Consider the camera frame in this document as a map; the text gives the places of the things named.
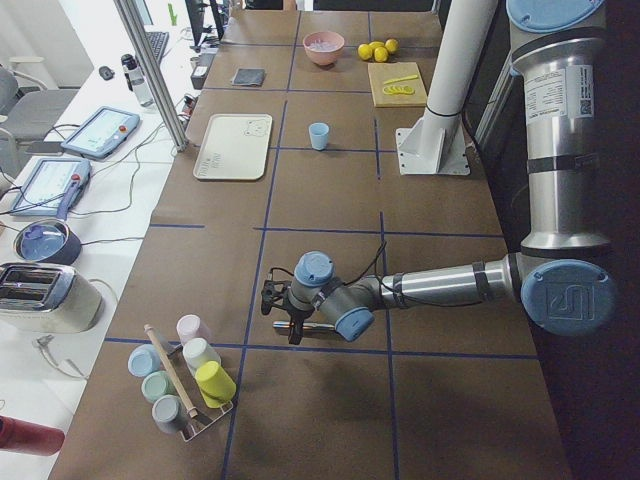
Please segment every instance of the pink bowl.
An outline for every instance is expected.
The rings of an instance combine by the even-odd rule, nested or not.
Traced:
[[[310,33],[302,39],[307,57],[316,65],[331,65],[340,55],[344,47],[344,38],[336,32]]]

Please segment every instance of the white label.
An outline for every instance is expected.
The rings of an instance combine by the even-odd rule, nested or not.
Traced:
[[[524,84],[527,125],[544,118],[567,114],[566,79],[564,70],[546,73]]]
[[[567,67],[567,108],[569,118],[593,117],[593,67]]]

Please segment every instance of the silver toaster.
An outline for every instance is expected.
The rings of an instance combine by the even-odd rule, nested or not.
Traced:
[[[0,265],[0,320],[21,330],[82,332],[93,325],[101,303],[100,292],[73,267]]]

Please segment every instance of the keyboard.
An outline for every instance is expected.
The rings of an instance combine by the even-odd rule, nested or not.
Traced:
[[[159,65],[167,49],[169,32],[146,32],[146,34],[147,40],[149,40],[149,44],[151,45],[151,50],[153,51],[153,56],[156,57]]]

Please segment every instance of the wooden cutting board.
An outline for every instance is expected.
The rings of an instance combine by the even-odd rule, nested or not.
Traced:
[[[373,104],[376,107],[424,107],[427,104],[427,91],[420,75],[420,69],[415,62],[398,63],[370,63],[369,83]],[[382,92],[383,82],[391,78],[418,75],[415,80],[403,80],[392,85],[408,85],[415,89],[413,95],[387,95]]]

